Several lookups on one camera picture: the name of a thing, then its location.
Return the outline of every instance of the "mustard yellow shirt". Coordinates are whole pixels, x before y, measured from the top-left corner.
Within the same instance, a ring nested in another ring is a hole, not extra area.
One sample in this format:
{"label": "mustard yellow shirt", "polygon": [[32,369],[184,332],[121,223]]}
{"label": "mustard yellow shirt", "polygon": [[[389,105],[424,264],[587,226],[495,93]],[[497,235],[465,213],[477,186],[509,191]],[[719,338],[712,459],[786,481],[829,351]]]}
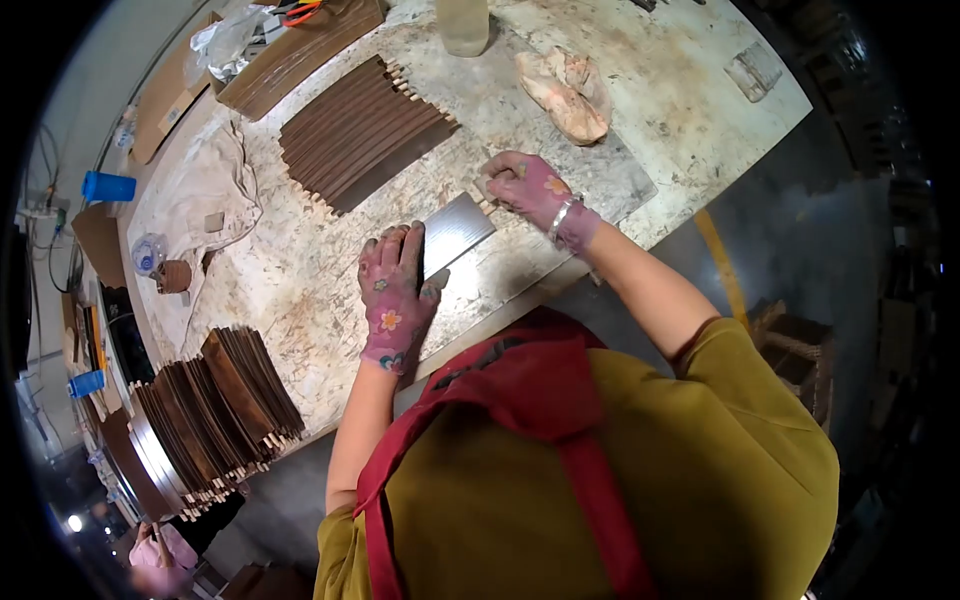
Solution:
{"label": "mustard yellow shirt", "polygon": [[[679,380],[611,350],[588,358],[597,436],[660,597],[800,598],[833,532],[839,466],[743,327],[706,327]],[[444,409],[386,491],[410,598],[612,596],[556,450],[481,409]],[[315,598],[371,597],[350,513],[320,525]]]}

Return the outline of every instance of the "pink shirt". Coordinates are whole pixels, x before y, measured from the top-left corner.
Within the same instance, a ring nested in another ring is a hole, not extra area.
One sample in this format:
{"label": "pink shirt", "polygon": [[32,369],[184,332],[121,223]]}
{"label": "pink shirt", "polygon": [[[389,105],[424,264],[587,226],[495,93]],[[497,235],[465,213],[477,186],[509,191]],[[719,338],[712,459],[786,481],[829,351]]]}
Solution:
{"label": "pink shirt", "polygon": [[130,551],[130,565],[150,580],[154,594],[164,597],[179,595],[191,580],[187,569],[197,565],[197,553],[173,525],[162,525],[160,534],[175,566],[160,566],[160,544],[153,538],[146,538],[133,547]]}

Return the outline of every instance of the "person in pink shirt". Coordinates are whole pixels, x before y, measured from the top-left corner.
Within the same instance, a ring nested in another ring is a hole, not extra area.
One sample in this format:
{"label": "person in pink shirt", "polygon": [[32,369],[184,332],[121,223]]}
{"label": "person in pink shirt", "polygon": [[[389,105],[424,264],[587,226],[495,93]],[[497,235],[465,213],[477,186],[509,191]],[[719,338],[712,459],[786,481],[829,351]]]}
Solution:
{"label": "person in pink shirt", "polygon": [[197,553],[170,523],[140,523],[130,551],[131,585],[148,596],[171,598],[192,587]]}

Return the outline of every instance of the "red apron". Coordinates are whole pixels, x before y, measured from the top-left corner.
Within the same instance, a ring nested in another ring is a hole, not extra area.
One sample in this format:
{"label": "red apron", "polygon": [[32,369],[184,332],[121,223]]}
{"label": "red apron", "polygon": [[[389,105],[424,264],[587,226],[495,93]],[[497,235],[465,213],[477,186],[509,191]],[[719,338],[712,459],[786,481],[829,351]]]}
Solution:
{"label": "red apron", "polygon": [[590,432],[603,420],[603,409],[586,348],[604,346],[576,321],[539,309],[430,377],[420,400],[387,429],[357,481],[353,517],[366,514],[374,598],[403,597],[385,523],[390,515],[387,480],[448,402],[482,406],[500,425],[554,445],[617,596],[656,597],[623,498]]}

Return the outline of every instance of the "yellow floor line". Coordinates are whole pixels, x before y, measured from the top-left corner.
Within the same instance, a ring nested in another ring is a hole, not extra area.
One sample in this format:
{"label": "yellow floor line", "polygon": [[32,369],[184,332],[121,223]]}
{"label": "yellow floor line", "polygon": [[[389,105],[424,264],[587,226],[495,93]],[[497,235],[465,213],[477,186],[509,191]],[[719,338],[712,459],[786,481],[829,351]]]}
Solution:
{"label": "yellow floor line", "polygon": [[713,257],[713,263],[720,272],[720,283],[727,292],[727,302],[730,303],[730,310],[733,317],[740,321],[747,331],[750,331],[750,321],[747,320],[747,307],[743,302],[743,292],[740,290],[740,284],[736,281],[736,273],[733,272],[733,265],[727,256],[727,251],[720,241],[720,235],[716,227],[713,226],[713,220],[706,209],[698,210],[693,215],[693,222],[697,224],[700,235],[707,242],[707,248],[710,250],[710,256]]}

